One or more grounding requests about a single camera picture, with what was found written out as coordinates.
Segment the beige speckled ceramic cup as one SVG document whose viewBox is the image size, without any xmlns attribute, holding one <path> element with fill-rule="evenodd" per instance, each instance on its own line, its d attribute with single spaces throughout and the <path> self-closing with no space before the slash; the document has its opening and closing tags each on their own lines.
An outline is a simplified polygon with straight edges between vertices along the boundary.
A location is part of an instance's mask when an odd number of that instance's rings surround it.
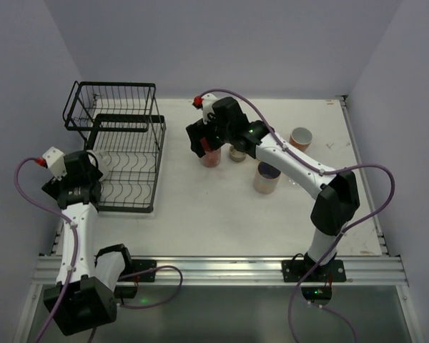
<svg viewBox="0 0 429 343">
<path fill-rule="evenodd" d="M 233 162 L 240 163 L 246 159 L 246 153 L 236 150 L 233 146 L 230 146 L 229 157 Z"/>
</svg>

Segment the pink speckled mug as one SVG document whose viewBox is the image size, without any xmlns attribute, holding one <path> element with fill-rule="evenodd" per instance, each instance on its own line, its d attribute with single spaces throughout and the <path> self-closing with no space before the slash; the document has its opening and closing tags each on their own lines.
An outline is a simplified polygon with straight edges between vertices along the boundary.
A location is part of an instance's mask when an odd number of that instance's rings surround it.
<svg viewBox="0 0 429 343">
<path fill-rule="evenodd" d="M 207 168 L 214 168 L 219 165 L 221 161 L 222 150 L 216 149 L 212 151 L 206 151 L 205 155 L 200 159 L 203 166 Z"/>
</svg>

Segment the translucent pink plastic cup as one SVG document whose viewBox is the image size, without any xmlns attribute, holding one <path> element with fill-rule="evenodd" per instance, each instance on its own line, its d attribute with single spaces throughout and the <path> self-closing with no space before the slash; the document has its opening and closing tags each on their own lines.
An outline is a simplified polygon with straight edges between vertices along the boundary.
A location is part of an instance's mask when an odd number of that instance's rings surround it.
<svg viewBox="0 0 429 343">
<path fill-rule="evenodd" d="M 276 190 L 280 176 L 281 171 L 279 169 L 260 161 L 257 165 L 253 187 L 261 194 L 271 194 Z"/>
</svg>

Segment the pink square mug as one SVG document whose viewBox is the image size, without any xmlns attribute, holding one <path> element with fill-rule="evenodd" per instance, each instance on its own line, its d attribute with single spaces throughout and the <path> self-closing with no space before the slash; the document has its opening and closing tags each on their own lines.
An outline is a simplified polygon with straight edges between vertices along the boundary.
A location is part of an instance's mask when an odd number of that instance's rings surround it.
<svg viewBox="0 0 429 343">
<path fill-rule="evenodd" d="M 290 134 L 289 143 L 300 151 L 306 151 L 312 143 L 312 132 L 305 127 L 296 127 Z"/>
</svg>

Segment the clear glass cup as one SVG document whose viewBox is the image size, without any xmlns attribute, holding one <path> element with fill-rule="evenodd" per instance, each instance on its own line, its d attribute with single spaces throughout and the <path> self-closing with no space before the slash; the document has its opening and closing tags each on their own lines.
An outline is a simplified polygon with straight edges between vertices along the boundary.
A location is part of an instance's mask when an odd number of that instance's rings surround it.
<svg viewBox="0 0 429 343">
<path fill-rule="evenodd" d="M 289 179 L 289 183 L 291 184 L 292 187 L 299 187 L 300 186 L 294 179 Z"/>
</svg>

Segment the white hexagonal cup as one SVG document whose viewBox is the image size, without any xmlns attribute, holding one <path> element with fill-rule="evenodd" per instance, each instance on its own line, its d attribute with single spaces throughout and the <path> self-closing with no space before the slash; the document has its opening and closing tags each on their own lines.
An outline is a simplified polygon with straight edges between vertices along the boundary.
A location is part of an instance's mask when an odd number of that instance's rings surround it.
<svg viewBox="0 0 429 343">
<path fill-rule="evenodd" d="M 87 154 L 89 155 L 91 164 L 102 173 L 103 177 L 107 177 L 109 174 L 109 167 L 106 159 L 99 152 L 94 150 L 87 150 Z"/>
</svg>

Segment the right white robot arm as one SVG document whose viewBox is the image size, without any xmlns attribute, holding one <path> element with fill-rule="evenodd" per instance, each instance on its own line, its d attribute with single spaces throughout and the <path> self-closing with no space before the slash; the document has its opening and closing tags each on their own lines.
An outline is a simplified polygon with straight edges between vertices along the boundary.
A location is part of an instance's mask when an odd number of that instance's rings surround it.
<svg viewBox="0 0 429 343">
<path fill-rule="evenodd" d="M 192 105 L 202 111 L 202 118 L 186 128 L 190 149 L 202 158 L 230 144 L 297 182 L 315 201 L 310 214 L 315 233 L 305 254 L 307 265 L 331 264 L 336 237 L 360 206 L 354 173 L 315 161 L 287 143 L 265 120 L 250 121 L 231 96 L 196 96 Z"/>
</svg>

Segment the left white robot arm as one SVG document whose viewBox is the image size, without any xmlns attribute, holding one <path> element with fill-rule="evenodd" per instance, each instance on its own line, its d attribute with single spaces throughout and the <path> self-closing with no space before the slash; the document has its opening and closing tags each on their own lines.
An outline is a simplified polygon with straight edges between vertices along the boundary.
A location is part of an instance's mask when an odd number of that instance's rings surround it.
<svg viewBox="0 0 429 343">
<path fill-rule="evenodd" d="M 132 269 L 123 244 L 94 250 L 94 230 L 108 169 L 92 150 L 65 154 L 49 148 L 43 159 L 52 179 L 43 190 L 56 200 L 63 216 L 62 259 L 44 305 L 61 333 L 70 336 L 110 324 L 117 318 L 114 290 L 121 273 Z"/>
</svg>

